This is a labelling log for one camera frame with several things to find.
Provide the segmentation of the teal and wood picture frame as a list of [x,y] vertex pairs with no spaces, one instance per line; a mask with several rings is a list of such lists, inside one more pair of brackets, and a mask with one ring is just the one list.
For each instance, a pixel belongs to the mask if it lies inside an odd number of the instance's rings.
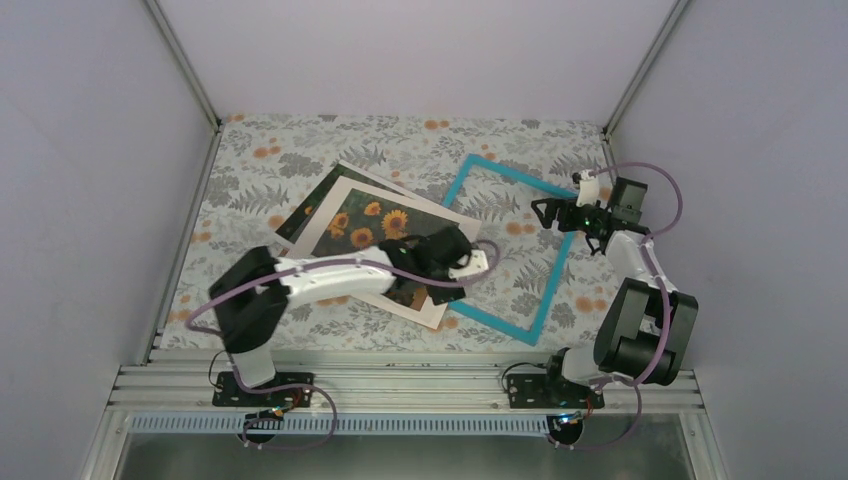
[[542,227],[531,203],[575,193],[529,173],[470,155],[443,205],[478,219],[478,236],[499,248],[499,263],[450,311],[534,346],[563,278],[573,234]]

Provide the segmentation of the white mat sunflower photo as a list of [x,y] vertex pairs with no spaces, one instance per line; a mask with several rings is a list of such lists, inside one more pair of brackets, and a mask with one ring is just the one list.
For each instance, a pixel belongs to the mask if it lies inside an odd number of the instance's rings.
[[467,217],[426,200],[413,199],[342,177],[312,215],[288,255],[315,258],[349,254],[380,241],[429,235],[456,226],[473,241],[481,227]]

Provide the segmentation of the sunflower photo print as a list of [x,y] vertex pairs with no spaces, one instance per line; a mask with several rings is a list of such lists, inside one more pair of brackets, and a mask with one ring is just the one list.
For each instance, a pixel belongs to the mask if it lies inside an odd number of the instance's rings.
[[369,173],[360,167],[354,166],[350,162],[338,161],[317,186],[306,195],[305,199],[296,207],[294,213],[280,227],[276,228],[275,233],[285,242],[292,244],[310,220],[313,211],[320,206],[336,181],[341,177],[353,179],[410,198],[421,199],[420,195],[388,179]]

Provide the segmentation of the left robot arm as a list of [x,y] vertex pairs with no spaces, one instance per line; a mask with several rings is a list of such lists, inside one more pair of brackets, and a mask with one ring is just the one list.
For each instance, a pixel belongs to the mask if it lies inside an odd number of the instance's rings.
[[333,297],[398,295],[419,286],[442,305],[464,298],[465,286],[488,269],[486,253],[450,225],[428,236],[383,240],[322,258],[274,257],[265,247],[253,248],[208,293],[238,390],[263,405],[278,391],[270,341],[286,311]]

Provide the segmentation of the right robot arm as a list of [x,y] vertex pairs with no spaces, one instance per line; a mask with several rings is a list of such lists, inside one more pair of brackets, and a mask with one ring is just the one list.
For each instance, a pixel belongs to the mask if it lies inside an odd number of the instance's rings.
[[651,231],[640,223],[647,190],[620,178],[606,203],[589,202],[581,193],[531,204],[544,228],[583,233],[591,254],[604,256],[621,281],[594,344],[563,348],[550,358],[541,391],[552,406],[599,393],[612,381],[667,386],[679,372],[698,302],[659,265]]

